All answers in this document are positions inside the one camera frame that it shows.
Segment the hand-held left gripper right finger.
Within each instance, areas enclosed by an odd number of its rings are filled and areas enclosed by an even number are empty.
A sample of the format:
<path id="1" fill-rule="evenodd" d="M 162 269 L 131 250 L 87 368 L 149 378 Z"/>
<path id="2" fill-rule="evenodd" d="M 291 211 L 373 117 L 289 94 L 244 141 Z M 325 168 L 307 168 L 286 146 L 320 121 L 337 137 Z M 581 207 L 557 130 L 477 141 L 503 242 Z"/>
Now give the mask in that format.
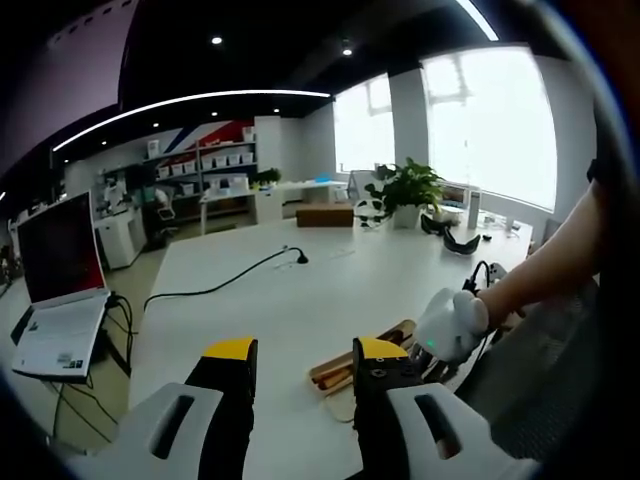
<path id="1" fill-rule="evenodd" d="M 533 459 L 508 455 L 488 422 L 446 386 L 424 384 L 408 353 L 353 340 L 354 428 L 363 479 L 532 479 Z"/>

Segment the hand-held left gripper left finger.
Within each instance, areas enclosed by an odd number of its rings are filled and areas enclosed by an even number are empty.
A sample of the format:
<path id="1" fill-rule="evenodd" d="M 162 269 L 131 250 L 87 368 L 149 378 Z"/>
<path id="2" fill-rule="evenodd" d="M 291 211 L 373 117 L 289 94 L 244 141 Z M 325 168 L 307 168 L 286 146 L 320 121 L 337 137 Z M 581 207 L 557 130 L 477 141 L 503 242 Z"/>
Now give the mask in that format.
<path id="1" fill-rule="evenodd" d="M 94 456 L 96 479 L 240 479 L 254 426 L 258 341 L 208 347 L 183 383 L 169 383 L 123 419 Z"/>

